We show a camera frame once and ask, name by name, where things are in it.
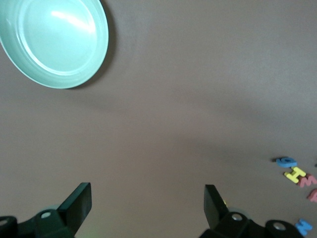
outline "screw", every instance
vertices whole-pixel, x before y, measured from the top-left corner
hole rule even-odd
[[[280,222],[275,222],[275,223],[273,224],[273,226],[274,226],[275,229],[277,229],[277,230],[279,230],[279,231],[284,231],[284,230],[286,230],[286,227],[285,227],[282,223],[280,223]]]
[[[242,221],[242,217],[238,213],[233,214],[232,219],[235,221]]]
[[[8,223],[7,220],[2,220],[2,221],[0,221],[0,226],[3,226],[3,225],[5,225],[5,224],[7,224],[7,223]]]
[[[45,213],[43,213],[43,214],[41,215],[41,218],[44,219],[44,218],[46,218],[46,217],[49,217],[50,215],[51,215],[50,212],[45,212]]]

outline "mint green plate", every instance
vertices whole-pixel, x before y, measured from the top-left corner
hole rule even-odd
[[[108,25],[99,0],[0,0],[0,42],[30,79],[72,88],[103,63]]]

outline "blue foam letter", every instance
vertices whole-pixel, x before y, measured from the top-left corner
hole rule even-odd
[[[295,224],[295,227],[297,228],[297,230],[302,236],[307,235],[307,231],[310,231],[313,229],[313,226],[309,224],[307,221],[305,221],[304,219],[299,219],[299,222]]]
[[[276,160],[277,165],[283,168],[295,167],[297,166],[296,160],[291,157],[284,157]]]

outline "foam letter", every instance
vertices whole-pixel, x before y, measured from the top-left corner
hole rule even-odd
[[[295,167],[297,166],[296,160],[290,157],[284,157],[281,159],[276,160],[277,165],[284,167],[284,168],[290,168],[290,167]]]
[[[293,172],[292,173],[284,173],[284,175],[291,181],[293,181],[294,183],[298,183],[298,178],[299,176],[305,177],[306,173],[304,171],[302,171],[300,168],[298,167],[292,167]]]
[[[310,202],[317,202],[317,189],[314,189],[309,195],[308,199]]]
[[[297,230],[302,236],[307,235],[307,231],[310,231],[313,229],[313,226],[309,224],[307,221],[305,221],[304,219],[299,219],[299,222],[295,224],[295,227],[297,228]]]
[[[310,174],[306,174],[305,177],[300,177],[299,178],[299,183],[298,185],[300,187],[304,187],[305,185],[306,186],[310,186],[311,184],[317,184],[317,180],[314,176],[310,175]]]

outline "yellow foam letter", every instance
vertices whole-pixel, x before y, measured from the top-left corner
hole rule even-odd
[[[294,183],[298,183],[298,178],[299,176],[305,177],[306,173],[304,171],[302,171],[300,168],[298,167],[292,167],[293,172],[292,173],[284,173],[284,175],[291,180]]]

